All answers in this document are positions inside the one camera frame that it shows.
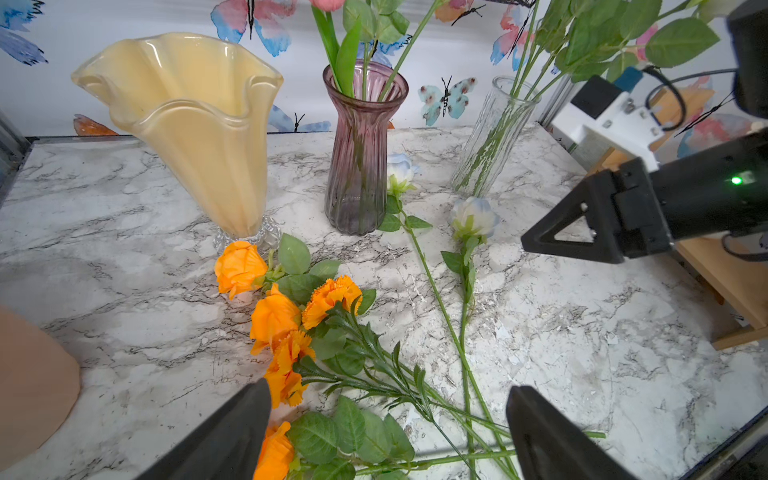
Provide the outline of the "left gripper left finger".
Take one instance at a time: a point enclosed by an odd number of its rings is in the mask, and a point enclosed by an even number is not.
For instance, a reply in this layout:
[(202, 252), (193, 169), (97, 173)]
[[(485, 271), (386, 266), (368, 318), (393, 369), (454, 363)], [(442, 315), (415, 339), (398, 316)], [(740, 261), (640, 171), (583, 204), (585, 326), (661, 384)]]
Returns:
[(271, 410), (267, 381), (247, 384), (138, 478), (251, 479)]

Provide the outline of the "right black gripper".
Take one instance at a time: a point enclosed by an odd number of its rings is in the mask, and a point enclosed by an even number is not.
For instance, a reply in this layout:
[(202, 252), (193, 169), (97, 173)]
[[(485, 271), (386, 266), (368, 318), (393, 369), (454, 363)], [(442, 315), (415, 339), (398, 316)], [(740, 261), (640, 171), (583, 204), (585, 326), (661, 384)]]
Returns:
[[(590, 238), (557, 239), (583, 219)], [(672, 237), (641, 158), (625, 162), (613, 173), (584, 178), (521, 237), (529, 253), (554, 255), (607, 264), (661, 254), (672, 248)]]

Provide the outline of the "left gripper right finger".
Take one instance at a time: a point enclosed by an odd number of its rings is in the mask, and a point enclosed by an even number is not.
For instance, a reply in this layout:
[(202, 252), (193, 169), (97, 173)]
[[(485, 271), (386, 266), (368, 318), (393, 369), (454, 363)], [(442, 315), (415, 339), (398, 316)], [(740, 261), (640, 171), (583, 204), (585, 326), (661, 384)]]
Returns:
[(506, 416), (525, 479), (633, 477), (531, 386), (511, 388)]

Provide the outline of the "pink rose pair stem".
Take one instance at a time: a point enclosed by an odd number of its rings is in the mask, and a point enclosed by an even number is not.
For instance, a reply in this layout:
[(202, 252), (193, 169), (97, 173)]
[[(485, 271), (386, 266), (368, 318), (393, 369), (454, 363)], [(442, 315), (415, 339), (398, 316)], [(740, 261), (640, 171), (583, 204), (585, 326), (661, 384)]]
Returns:
[(334, 67), (338, 90), (355, 98), (354, 71), (361, 43), (392, 44), (407, 33), (410, 21), (400, 12), (402, 1), (345, 1), (342, 20), (345, 36)]

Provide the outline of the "pink tulip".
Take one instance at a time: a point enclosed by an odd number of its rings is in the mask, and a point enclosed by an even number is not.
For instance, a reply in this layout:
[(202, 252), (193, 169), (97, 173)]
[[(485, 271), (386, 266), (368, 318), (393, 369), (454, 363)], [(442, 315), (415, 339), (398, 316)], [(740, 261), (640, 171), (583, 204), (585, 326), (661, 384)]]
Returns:
[[(355, 65), (364, 17), (355, 11), (353, 1), (312, 0), (311, 6), (336, 87), (343, 95), (354, 98)], [(345, 36), (341, 41), (337, 38), (333, 20), (333, 13), (339, 10), (345, 18)]]

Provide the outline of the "pink rose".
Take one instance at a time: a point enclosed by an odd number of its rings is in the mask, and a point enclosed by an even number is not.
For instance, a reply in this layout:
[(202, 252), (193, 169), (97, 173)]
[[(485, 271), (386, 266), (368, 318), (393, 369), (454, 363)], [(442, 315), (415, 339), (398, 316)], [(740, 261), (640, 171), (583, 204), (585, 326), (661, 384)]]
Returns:
[(409, 40), (408, 44), (405, 46), (405, 50), (403, 51), (403, 53), (399, 57), (397, 63), (395, 64), (395, 66), (394, 66), (394, 68), (392, 70), (392, 73), (387, 78), (387, 81), (386, 81), (386, 83), (385, 83), (385, 85), (384, 85), (384, 87), (383, 87), (379, 97), (377, 98), (378, 101), (384, 101), (385, 100), (385, 97), (389, 94), (389, 92), (391, 90), (392, 83), (394, 82), (395, 78), (399, 74), (399, 70), (401, 69), (402, 65), (404, 64), (404, 62), (405, 62), (406, 58), (408, 57), (411, 49), (415, 46), (416, 42), (418, 41), (419, 36), (423, 32), (423, 30), (425, 29), (425, 27), (427, 26), (429, 21), (434, 17), (434, 14), (435, 14), (436, 10), (439, 7), (441, 7), (444, 3), (445, 3), (444, 0), (434, 0), (432, 2), (432, 5), (431, 5), (429, 11), (425, 14), (423, 19), (418, 24), (418, 27), (417, 27), (416, 31), (412, 35), (412, 37)]

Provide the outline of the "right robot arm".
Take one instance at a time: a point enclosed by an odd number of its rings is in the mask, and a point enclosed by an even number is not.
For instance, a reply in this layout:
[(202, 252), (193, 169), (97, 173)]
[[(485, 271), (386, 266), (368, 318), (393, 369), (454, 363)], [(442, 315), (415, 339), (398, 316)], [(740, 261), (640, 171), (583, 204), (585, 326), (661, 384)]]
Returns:
[(521, 239), (540, 253), (618, 264), (669, 251), (675, 242), (710, 234), (725, 239), (767, 227), (767, 132), (759, 129), (668, 164), (651, 145), (680, 126), (635, 104), (618, 81), (649, 75), (673, 90), (664, 70), (718, 41), (724, 16), (736, 65), (732, 94), (747, 114), (767, 115), (767, 5), (763, 1), (555, 1), (536, 43), (579, 91), (554, 127), (580, 142), (596, 135), (627, 161), (582, 180)]

